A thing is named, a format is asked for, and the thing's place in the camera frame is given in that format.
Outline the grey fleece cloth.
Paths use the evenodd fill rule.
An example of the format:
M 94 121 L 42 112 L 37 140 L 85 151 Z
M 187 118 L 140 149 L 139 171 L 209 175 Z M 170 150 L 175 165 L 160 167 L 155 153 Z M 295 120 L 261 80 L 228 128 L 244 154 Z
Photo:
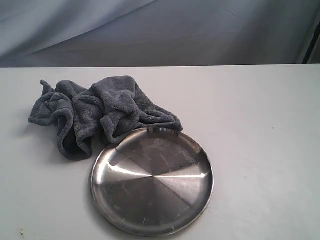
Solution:
M 121 142 L 135 129 L 157 127 L 182 131 L 173 113 L 155 105 L 131 76 L 113 76 L 84 88 L 61 80 L 52 88 L 41 80 L 41 97 L 35 102 L 28 122 L 57 128 L 56 145 L 67 159 L 89 159 L 92 138 L 103 144 Z

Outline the round stainless steel plate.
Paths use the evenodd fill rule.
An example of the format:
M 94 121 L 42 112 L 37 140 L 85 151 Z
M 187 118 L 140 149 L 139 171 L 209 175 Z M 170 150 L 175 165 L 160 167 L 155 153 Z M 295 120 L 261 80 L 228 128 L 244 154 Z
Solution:
M 166 128 L 136 129 L 95 160 L 89 189 L 98 213 L 116 229 L 158 237 L 189 227 L 205 211 L 214 172 L 203 148 Z

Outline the grey backdrop cloth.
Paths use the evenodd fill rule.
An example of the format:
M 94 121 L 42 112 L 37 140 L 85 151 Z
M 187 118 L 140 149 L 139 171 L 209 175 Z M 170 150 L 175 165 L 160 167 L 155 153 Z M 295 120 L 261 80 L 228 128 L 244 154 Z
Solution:
M 317 0 L 3 0 L 0 65 L 301 63 Z

